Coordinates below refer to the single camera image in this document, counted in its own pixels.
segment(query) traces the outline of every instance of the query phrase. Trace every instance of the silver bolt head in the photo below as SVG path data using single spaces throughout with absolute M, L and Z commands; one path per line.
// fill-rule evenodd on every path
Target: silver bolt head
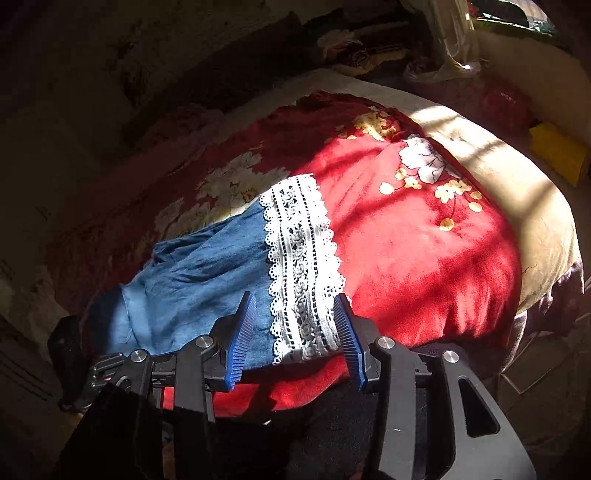
M 456 352 L 454 352 L 453 350 L 447 350 L 447 351 L 443 352 L 443 359 L 446 362 L 450 362 L 451 364 L 454 364 L 460 359 L 460 356 Z
M 208 348 L 213 345 L 213 338 L 211 338 L 209 335 L 201 335 L 197 337 L 195 343 L 201 348 Z
M 138 364 L 138 363 L 146 360 L 147 356 L 148 356 L 148 354 L 146 353 L 145 350 L 134 350 L 133 352 L 131 352 L 131 355 L 129 357 L 131 358 L 132 362 L 135 362 Z
M 391 348 L 394 348 L 394 345 L 396 345 L 396 342 L 394 340 L 392 340 L 390 337 L 380 337 L 380 338 L 378 338 L 378 345 L 381 348 L 385 348 L 386 350 L 390 350 Z

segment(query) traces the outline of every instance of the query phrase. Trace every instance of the floral blanket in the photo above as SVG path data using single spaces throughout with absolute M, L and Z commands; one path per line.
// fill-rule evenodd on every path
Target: floral blanket
M 317 92 L 279 108 L 48 251 L 56 299 L 83 313 L 129 281 L 152 246 L 243 212 L 288 176 L 312 174 L 354 311 L 407 346 L 505 346 L 521 286 L 499 208 L 441 145 L 394 108 Z M 301 406 L 346 378 L 340 355 L 245 372 L 220 415 Z

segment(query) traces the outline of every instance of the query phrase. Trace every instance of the blue denim fabric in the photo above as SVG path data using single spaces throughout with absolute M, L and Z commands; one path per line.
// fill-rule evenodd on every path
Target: blue denim fabric
M 178 350 L 236 312 L 245 291 L 256 296 L 256 323 L 245 368 L 269 365 L 272 297 L 263 207 L 154 246 L 151 261 L 127 285 L 102 294 L 89 310 L 99 353 Z

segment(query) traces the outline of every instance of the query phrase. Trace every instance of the white lace trim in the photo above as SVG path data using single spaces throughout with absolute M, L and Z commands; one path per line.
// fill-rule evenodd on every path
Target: white lace trim
M 340 348 L 333 300 L 343 291 L 334 232 L 311 175 L 289 177 L 262 194 L 272 262 L 273 363 L 298 362 Z

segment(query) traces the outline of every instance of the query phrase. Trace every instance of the yellow sponge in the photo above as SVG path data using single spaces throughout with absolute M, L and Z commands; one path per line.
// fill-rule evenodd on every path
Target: yellow sponge
M 589 147 L 548 122 L 531 128 L 530 133 L 532 150 L 576 187 L 589 160 Z

